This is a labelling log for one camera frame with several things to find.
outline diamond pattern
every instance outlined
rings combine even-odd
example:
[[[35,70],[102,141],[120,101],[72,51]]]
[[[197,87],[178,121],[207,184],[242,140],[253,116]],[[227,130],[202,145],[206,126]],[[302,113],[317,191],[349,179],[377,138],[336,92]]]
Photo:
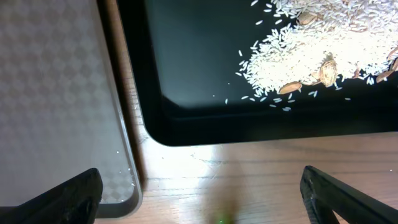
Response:
[[[0,207],[91,167],[103,178],[101,203],[132,195],[92,4],[0,1]]]

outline wooden table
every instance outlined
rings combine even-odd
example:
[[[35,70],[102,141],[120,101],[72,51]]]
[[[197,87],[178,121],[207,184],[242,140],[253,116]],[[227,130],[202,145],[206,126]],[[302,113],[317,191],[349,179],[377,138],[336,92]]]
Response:
[[[167,147],[142,123],[115,0],[107,0],[136,128],[144,201],[133,215],[97,223],[309,223],[299,182],[306,165],[398,208],[398,133]]]

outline wood grain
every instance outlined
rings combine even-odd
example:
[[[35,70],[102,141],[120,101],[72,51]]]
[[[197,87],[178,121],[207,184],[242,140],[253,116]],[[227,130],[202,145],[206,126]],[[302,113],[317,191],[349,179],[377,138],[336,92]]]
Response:
[[[133,215],[96,223],[309,223],[299,182],[315,166],[398,208],[398,133],[167,147],[145,131],[114,0],[110,13],[124,89],[145,173],[144,201]]]

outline baking pan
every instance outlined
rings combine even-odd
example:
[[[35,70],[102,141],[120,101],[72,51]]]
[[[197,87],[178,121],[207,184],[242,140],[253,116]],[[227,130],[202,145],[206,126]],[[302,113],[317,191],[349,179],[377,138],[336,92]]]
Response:
[[[266,8],[267,1],[255,6]],[[397,129],[398,78],[343,89],[304,86],[292,110],[241,100],[254,91],[235,75],[250,46],[271,34],[272,14],[247,1],[123,1],[119,10],[148,133],[169,146],[377,133]],[[254,24],[264,20],[261,26]],[[308,93],[318,90],[316,98]],[[269,94],[269,98],[288,96]]]
[[[137,210],[96,1],[1,1],[0,27],[0,212],[92,167],[104,185],[98,218]]]

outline black object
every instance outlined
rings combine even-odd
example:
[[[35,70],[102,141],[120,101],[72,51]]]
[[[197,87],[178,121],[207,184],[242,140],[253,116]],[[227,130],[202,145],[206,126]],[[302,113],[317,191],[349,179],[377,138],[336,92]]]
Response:
[[[333,211],[352,224],[398,223],[398,210],[312,166],[304,168],[300,191],[312,224],[339,223]]]
[[[241,100],[254,91],[235,75],[249,47],[284,21],[264,13],[266,1],[119,0],[138,97],[148,133],[169,146],[376,133],[397,129],[397,75],[366,85],[304,86],[262,103]],[[264,20],[261,25],[254,24]],[[308,96],[318,90],[316,98]],[[277,108],[273,98],[283,102]],[[289,106],[291,111],[282,111]]]
[[[102,190],[100,173],[92,168],[0,215],[0,224],[94,223]]]

